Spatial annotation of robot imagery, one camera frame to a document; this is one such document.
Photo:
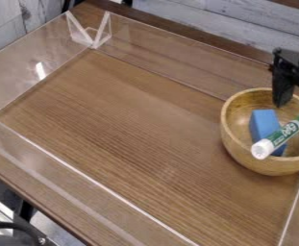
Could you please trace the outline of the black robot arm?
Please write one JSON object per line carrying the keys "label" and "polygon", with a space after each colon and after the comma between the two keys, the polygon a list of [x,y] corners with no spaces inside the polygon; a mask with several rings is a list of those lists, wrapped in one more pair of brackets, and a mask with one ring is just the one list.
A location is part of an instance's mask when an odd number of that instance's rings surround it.
{"label": "black robot arm", "polygon": [[272,102],[279,108],[291,100],[299,86],[299,52],[278,47],[272,54]]}

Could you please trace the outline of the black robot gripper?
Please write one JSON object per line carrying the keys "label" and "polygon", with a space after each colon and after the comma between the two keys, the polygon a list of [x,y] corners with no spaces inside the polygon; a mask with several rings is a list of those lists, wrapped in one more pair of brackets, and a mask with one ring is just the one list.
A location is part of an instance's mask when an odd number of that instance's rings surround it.
{"label": "black robot gripper", "polygon": [[272,51],[270,66],[272,72],[272,101],[280,108],[292,98],[294,88],[299,86],[299,52],[280,47]]}

